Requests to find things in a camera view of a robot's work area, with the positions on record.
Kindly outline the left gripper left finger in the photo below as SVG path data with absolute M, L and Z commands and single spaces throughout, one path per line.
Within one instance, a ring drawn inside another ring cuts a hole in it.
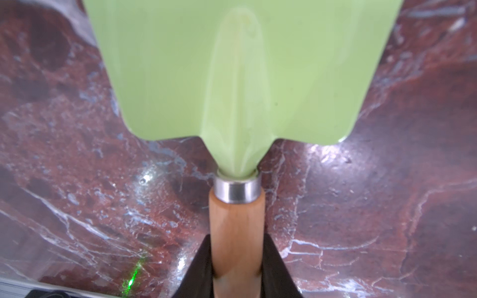
M 172 298 L 213 297 L 211 236 L 206 235 Z

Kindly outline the green shovel wooden handle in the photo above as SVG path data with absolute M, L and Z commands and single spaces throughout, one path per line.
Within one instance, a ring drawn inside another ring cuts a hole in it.
M 85 1 L 128 129 L 198 136 L 209 193 L 212 293 L 258 298 L 265 191 L 278 139 L 334 145 L 352 131 L 401 1 Z

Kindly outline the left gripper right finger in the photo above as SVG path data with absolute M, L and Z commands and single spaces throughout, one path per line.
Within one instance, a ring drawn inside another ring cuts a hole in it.
M 271 236 L 263 240 L 261 298 L 302 298 Z

